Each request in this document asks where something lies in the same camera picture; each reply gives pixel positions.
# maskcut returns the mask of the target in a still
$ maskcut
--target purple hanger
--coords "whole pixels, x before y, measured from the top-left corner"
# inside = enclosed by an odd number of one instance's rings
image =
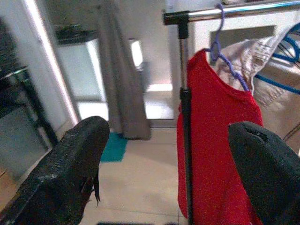
[[[210,52],[210,58],[213,62],[217,61],[218,58],[221,58],[228,65],[229,71],[233,75],[233,77],[235,79],[239,80],[239,82],[241,83],[243,89],[244,90],[249,90],[249,88],[248,88],[246,82],[244,81],[244,79],[242,78],[242,76],[238,72],[234,72],[233,67],[231,65],[231,62],[227,58],[225,58],[225,56],[221,53],[221,50],[220,50],[221,49],[221,44],[219,42],[219,34],[220,34],[221,29],[223,28],[223,25],[224,25],[225,12],[223,10],[223,6],[222,6],[221,3],[218,3],[216,5],[216,7],[221,10],[221,24],[220,24],[219,29],[216,32],[215,40],[211,44],[211,47],[210,48],[205,48],[204,50],[206,52]],[[214,48],[215,47],[217,48],[217,55],[214,54]]]

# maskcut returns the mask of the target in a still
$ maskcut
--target red shirt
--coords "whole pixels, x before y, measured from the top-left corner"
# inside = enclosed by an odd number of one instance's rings
[[[228,124],[263,125],[250,91],[224,83],[199,51],[187,68],[192,91],[192,168],[195,225],[262,225],[241,183],[228,143]],[[177,124],[178,202],[186,214],[182,114]]]

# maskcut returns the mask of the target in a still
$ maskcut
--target clothing rack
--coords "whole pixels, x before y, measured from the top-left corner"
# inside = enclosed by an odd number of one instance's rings
[[[249,15],[260,15],[288,10],[300,9],[300,0],[281,2],[257,2],[244,5],[224,7],[226,18]],[[188,87],[188,23],[202,20],[221,18],[218,8],[203,9],[199,11],[182,11],[163,13],[165,25],[178,25],[178,39],[180,44],[180,74],[181,74],[181,111],[183,116],[184,148],[185,148],[185,175],[187,194],[188,224],[193,224],[193,196],[192,196],[192,155],[191,155],[191,98],[192,93]]]

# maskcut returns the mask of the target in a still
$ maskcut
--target curtain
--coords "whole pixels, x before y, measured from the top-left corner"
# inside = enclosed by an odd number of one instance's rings
[[[142,84],[127,37],[121,31],[113,0],[97,7],[100,64],[109,109],[109,123],[129,139],[150,139]]]

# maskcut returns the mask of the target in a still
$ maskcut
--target teal mat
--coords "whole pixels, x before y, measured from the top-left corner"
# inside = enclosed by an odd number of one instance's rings
[[[119,134],[110,133],[101,162],[121,162],[124,157],[126,144],[127,139],[122,138]]]

